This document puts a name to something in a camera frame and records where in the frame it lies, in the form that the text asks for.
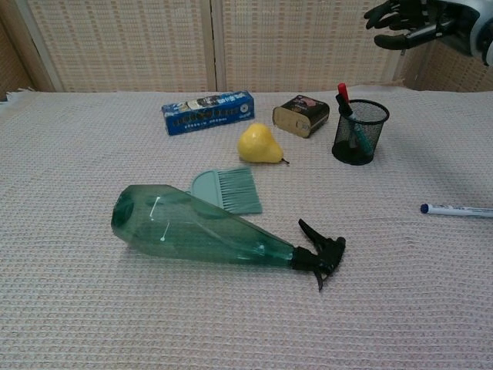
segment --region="black mesh pen holder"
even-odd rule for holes
[[[390,113],[381,104],[364,99],[351,100],[350,107],[352,116],[341,114],[339,117],[332,154],[341,162],[360,166],[373,160]]]

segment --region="yellow pear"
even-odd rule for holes
[[[237,148],[240,158],[247,162],[278,163],[284,160],[282,148],[263,123],[252,123],[241,134]]]

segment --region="beige woven screen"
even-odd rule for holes
[[[435,42],[416,87],[441,91],[491,91],[493,68],[484,66],[480,59],[468,58]]]
[[[402,86],[415,89],[424,64],[426,63],[428,52],[428,44],[406,50],[401,60],[402,63],[400,63],[395,74],[396,81],[400,82]]]
[[[215,88],[200,0],[27,3],[65,91]]]
[[[15,51],[21,59],[25,71],[32,80],[32,88],[40,91],[53,91],[52,81],[45,70],[39,51],[31,39],[15,0],[0,1],[0,19],[2,19],[5,29],[8,30],[8,36],[15,46]]]
[[[225,0],[227,89],[308,91],[387,83],[399,52],[378,48],[363,14],[381,0]]]
[[[0,99],[19,87],[32,87],[32,81],[0,22]]]

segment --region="marker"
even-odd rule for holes
[[[354,114],[353,110],[349,106],[349,104],[347,104],[347,102],[344,99],[344,97],[342,96],[342,94],[337,94],[336,95],[336,100],[339,103],[339,113],[342,116],[345,116],[345,117],[347,117],[347,118],[349,118],[349,119],[351,119],[353,121],[359,121],[359,119],[356,117],[356,115]],[[354,134],[357,137],[357,141],[360,142],[361,149],[364,151],[364,153],[367,156],[373,155],[373,147],[372,147],[372,145],[370,145],[370,143],[368,142],[367,137],[364,135],[364,131],[361,128],[361,125],[359,125],[357,123],[353,123],[353,124],[354,124],[354,126],[352,127],[351,133],[354,131]],[[351,148],[354,148],[354,147],[357,146],[357,143],[353,143],[353,144],[351,143],[351,135],[350,135],[350,139],[349,140],[350,140],[350,147]]]
[[[339,92],[339,95],[342,95],[346,103],[349,104],[349,94],[347,93],[347,87],[344,82],[337,85],[337,91]],[[353,130],[349,133],[349,147],[351,149],[357,148],[357,139],[353,133]]]
[[[344,100],[346,100],[346,103],[349,104],[349,95],[347,94],[346,84],[341,82],[339,85],[337,85],[337,91],[342,95]]]
[[[421,205],[421,212],[423,214],[443,214],[447,216],[493,217],[493,208],[434,206],[427,203]]]

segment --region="blue cardboard box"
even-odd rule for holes
[[[255,118],[253,97],[247,91],[166,104],[162,111],[170,136]]]

